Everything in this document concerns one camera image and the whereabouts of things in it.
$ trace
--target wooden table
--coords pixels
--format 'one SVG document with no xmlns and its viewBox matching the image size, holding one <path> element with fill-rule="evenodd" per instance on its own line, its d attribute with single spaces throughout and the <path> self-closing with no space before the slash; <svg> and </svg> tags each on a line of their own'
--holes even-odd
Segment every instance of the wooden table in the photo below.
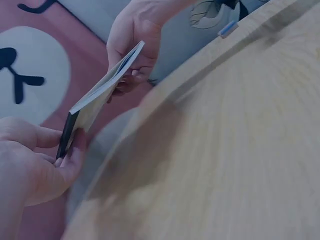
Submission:
<svg viewBox="0 0 320 240">
<path fill-rule="evenodd" d="M 320 4 L 272 0 L 142 101 L 64 239 L 320 238 Z"/>
</svg>

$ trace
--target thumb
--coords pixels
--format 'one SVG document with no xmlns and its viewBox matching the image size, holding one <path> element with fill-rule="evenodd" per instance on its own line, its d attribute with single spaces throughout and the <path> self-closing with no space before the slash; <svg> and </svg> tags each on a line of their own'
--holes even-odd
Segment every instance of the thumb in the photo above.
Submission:
<svg viewBox="0 0 320 240">
<path fill-rule="evenodd" d="M 77 129 L 72 145 L 66 153 L 61 166 L 57 168 L 64 179 L 64 188 L 67 189 L 78 177 L 86 154 L 86 133 Z"/>
<path fill-rule="evenodd" d="M 106 45 L 106 51 L 108 54 L 109 67 L 108 72 L 122 59 L 120 52 L 115 50 L 112 46 Z"/>
</svg>

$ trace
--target finger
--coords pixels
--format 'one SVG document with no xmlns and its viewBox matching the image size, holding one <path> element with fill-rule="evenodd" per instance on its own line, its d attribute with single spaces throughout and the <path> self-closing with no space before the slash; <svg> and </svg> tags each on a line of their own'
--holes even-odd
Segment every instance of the finger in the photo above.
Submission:
<svg viewBox="0 0 320 240">
<path fill-rule="evenodd" d="M 55 162 L 54 162 L 54 166 L 56 167 L 56 168 L 59 168 L 60 166 L 61 166 L 61 164 L 62 164 L 62 162 L 63 162 L 63 158 L 58 158 Z"/>
<path fill-rule="evenodd" d="M 34 130 L 36 134 L 36 147 L 49 149 L 59 144 L 61 131 L 37 125 L 34 126 Z"/>
<path fill-rule="evenodd" d="M 86 134 L 83 129 L 78 129 L 70 149 L 64 157 L 61 166 L 57 168 L 68 188 L 79 175 L 86 153 Z"/>
<path fill-rule="evenodd" d="M 139 70 L 133 70 L 134 81 L 139 84 L 144 83 L 148 80 L 152 69 L 152 67 L 141 67 Z"/>
<path fill-rule="evenodd" d="M 61 131 L 33 125 L 16 117 L 0 119 L 0 139 L 18 142 L 31 150 L 55 147 L 61 134 Z"/>
<path fill-rule="evenodd" d="M 108 54 L 109 72 L 122 59 L 122 54 L 108 44 L 106 45 L 106 51 Z"/>
<path fill-rule="evenodd" d="M 36 153 L 37 157 L 40 159 L 43 159 L 51 164 L 54 164 L 56 162 L 56 159 L 52 156 L 49 156 L 47 154 L 41 153 L 41 152 L 37 152 Z"/>
</svg>

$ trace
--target book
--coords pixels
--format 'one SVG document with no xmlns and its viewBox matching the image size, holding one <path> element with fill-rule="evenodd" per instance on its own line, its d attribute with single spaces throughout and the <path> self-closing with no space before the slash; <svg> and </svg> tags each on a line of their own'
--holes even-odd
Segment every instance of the book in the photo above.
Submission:
<svg viewBox="0 0 320 240">
<path fill-rule="evenodd" d="M 126 71 L 141 52 L 144 42 L 139 42 L 70 110 L 60 138 L 56 159 L 66 155 L 78 128 L 87 133 L 103 105 L 108 101 Z"/>
</svg>

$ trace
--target cartoon face rug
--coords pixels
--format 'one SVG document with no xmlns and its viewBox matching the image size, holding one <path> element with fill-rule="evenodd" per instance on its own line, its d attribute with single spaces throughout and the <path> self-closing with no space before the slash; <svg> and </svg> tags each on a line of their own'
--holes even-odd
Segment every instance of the cartoon face rug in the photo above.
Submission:
<svg viewBox="0 0 320 240">
<path fill-rule="evenodd" d="M 17 26 L 0 33 L 0 118 L 41 124 L 61 104 L 71 69 L 62 45 L 46 32 Z"/>
</svg>

